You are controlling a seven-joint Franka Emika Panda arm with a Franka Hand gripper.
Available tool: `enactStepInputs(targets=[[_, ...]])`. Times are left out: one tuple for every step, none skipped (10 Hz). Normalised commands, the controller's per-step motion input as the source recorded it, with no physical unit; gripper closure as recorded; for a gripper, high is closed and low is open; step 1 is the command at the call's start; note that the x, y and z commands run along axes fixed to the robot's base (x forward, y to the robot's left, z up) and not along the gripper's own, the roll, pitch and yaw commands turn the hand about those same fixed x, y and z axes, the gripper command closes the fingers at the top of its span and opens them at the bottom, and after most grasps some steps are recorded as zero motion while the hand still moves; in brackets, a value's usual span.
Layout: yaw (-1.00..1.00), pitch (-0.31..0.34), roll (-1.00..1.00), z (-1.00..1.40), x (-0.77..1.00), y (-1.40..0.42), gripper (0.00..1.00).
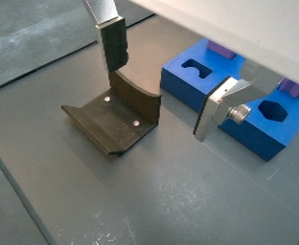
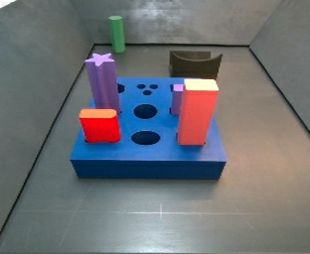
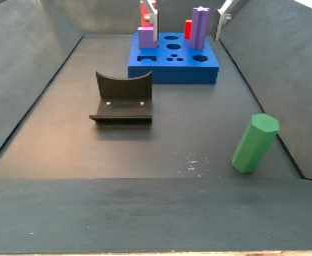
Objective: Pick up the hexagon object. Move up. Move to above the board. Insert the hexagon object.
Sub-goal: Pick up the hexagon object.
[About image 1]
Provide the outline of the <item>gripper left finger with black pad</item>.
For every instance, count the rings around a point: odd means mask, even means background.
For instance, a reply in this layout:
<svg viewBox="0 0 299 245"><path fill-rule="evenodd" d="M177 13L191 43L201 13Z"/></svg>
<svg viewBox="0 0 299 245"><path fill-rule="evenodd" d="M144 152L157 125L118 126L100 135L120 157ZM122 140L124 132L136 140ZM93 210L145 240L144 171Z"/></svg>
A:
<svg viewBox="0 0 299 245"><path fill-rule="evenodd" d="M112 73L128 63L125 19L118 15L113 0L81 0L94 22L102 44L105 68Z"/></svg>

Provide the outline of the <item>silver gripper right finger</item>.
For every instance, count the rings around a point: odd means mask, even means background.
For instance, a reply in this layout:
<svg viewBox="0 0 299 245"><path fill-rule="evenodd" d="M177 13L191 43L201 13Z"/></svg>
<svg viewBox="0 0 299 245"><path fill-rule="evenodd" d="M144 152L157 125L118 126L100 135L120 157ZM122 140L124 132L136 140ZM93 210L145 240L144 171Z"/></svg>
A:
<svg viewBox="0 0 299 245"><path fill-rule="evenodd" d="M241 123L251 113L247 102L268 95L284 77L245 60L240 78L225 78L209 92L195 123L193 135L203 142L209 132L227 120Z"/></svg>

